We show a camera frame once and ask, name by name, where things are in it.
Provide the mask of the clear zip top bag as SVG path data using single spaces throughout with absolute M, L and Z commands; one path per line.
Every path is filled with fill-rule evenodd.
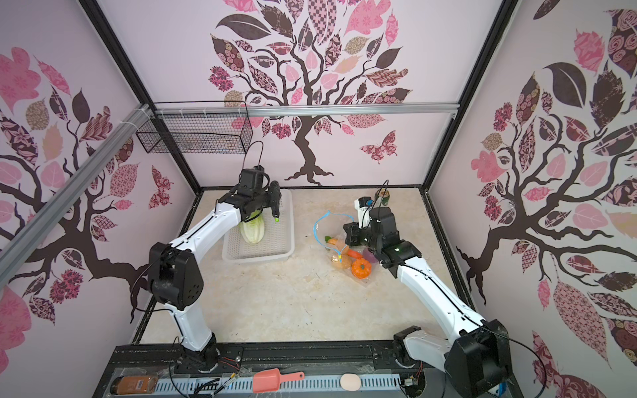
M 371 260 L 371 254 L 362 245 L 347 243 L 347 227 L 358 231 L 355 217 L 337 212 L 326 212 L 313 225 L 312 236 L 325 252 L 331 268 L 353 282 L 370 285 L 375 278 L 378 262 Z

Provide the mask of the orange carrot with leaves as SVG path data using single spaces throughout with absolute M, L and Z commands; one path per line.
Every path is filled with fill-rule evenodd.
M 329 249 L 334 249 L 339 255 L 348 255 L 353 259 L 363 258 L 362 254 L 350 248 L 343 240 L 333 238 L 331 236 L 325 237 L 325 243 Z

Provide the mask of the yellow brown potato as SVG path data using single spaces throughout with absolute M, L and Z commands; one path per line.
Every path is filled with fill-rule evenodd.
M 352 258 L 348 255 L 334 255 L 331 264 L 338 270 L 349 270 L 352 266 Z

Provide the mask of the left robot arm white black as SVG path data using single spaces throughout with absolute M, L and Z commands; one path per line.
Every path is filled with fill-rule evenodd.
M 280 216 L 280 184 L 257 165 L 244 168 L 238 184 L 218 199 L 213 211 L 181 236 L 161 242 L 149 251 L 149 288 L 155 300 L 172 316 L 181 336 L 184 356 L 200 371 L 218 363 L 216 338 L 198 300 L 204 280 L 198 262 L 232 228 L 256 219 L 270 208 Z

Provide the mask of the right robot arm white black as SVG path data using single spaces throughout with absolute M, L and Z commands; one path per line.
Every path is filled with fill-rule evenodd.
M 368 249 L 380 265 L 425 305 L 445 336 L 421 330 L 402 340 L 409 358 L 430 365 L 462 397 L 479 397 L 501 385 L 514 389 L 509 335 L 498 320 L 485 318 L 450 290 L 422 253 L 403 240 L 388 207 L 373 207 L 369 197 L 356 201 L 357 220 L 344 225 L 346 243 Z

